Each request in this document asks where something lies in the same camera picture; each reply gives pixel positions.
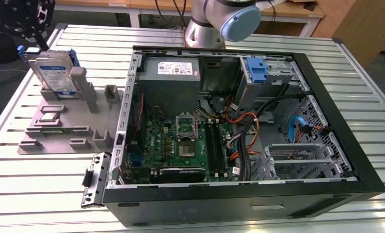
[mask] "open computer tower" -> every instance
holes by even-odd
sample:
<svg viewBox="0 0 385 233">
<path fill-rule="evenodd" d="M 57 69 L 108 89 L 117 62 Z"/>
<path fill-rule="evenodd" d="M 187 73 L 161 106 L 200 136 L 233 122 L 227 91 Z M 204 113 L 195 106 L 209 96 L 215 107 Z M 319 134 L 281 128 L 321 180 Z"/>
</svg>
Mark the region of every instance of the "open computer tower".
<svg viewBox="0 0 385 233">
<path fill-rule="evenodd" d="M 385 192 L 305 54 L 159 47 L 135 47 L 84 184 L 125 226 L 313 217 Z"/>
</svg>

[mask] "green motherboard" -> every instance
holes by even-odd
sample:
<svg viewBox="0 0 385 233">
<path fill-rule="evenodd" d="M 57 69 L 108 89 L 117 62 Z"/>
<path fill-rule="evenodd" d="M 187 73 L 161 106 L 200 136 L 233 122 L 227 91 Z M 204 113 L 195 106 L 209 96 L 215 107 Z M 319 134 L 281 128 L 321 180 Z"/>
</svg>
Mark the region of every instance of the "green motherboard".
<svg viewBox="0 0 385 233">
<path fill-rule="evenodd" d="M 205 169 L 204 182 L 227 182 L 237 180 L 232 173 L 232 167 L 227 164 L 227 150 L 223 148 L 223 161 L 225 172 L 211 172 L 211 164 L 207 153 L 205 125 L 215 124 L 208 121 L 199 121 L 196 124 L 196 138 L 193 140 L 177 139 L 177 124 L 175 120 L 153 120 L 147 124 L 147 141 L 143 155 L 131 155 L 133 167 L 131 169 L 127 183 L 153 183 L 151 173 L 156 169 L 167 167 L 199 167 Z M 220 131 L 220 140 L 225 141 L 231 133 L 231 126 L 227 123 L 217 124 Z M 193 131 L 191 122 L 180 121 L 179 132 L 188 133 Z"/>
</svg>

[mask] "ram slot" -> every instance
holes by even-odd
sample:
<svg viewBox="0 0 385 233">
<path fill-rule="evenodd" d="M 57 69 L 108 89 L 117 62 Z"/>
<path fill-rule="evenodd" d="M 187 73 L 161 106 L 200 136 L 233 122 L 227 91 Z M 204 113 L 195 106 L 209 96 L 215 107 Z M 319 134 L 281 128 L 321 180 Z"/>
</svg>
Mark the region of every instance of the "ram slot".
<svg viewBox="0 0 385 233">
<path fill-rule="evenodd" d="M 217 160 L 215 154 L 215 143 L 212 137 L 212 124 L 205 124 L 205 140 L 207 140 L 207 156 L 208 156 L 208 165 L 209 165 L 209 173 L 213 174 L 217 172 Z"/>
<path fill-rule="evenodd" d="M 225 172 L 225 159 L 223 153 L 223 140 L 221 140 L 221 133 L 219 124 L 212 126 L 212 138 L 213 138 L 213 148 L 215 148 L 215 157 L 217 162 L 217 172 Z"/>
</svg>

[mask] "table leg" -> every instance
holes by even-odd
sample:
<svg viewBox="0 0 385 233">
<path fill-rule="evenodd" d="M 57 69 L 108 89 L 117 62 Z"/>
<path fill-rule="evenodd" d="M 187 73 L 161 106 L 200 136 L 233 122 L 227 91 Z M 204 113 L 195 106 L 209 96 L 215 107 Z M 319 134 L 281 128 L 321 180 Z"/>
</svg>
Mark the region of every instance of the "table leg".
<svg viewBox="0 0 385 233">
<path fill-rule="evenodd" d="M 140 28 L 140 10 L 129 8 L 131 26 L 132 28 Z"/>
<path fill-rule="evenodd" d="M 305 24 L 301 34 L 301 37 L 312 37 L 317 24 L 320 22 L 320 18 L 311 18 L 309 22 Z"/>
</svg>

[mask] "motherboard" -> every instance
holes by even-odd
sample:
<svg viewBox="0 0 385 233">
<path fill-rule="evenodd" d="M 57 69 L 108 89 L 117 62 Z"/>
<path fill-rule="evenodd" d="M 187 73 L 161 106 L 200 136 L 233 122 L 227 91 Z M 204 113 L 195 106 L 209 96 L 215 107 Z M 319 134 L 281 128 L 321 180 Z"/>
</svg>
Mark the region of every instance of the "motherboard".
<svg viewBox="0 0 385 233">
<path fill-rule="evenodd" d="M 187 118 L 148 121 L 145 150 L 143 154 L 131 154 L 132 167 L 124 172 L 125 183 L 163 183 L 159 180 L 165 177 L 163 173 L 180 179 L 165 180 L 165 183 L 184 182 L 183 179 L 199 182 L 237 180 L 232 167 L 228 166 L 228 138 L 228 123 L 193 122 Z"/>
</svg>

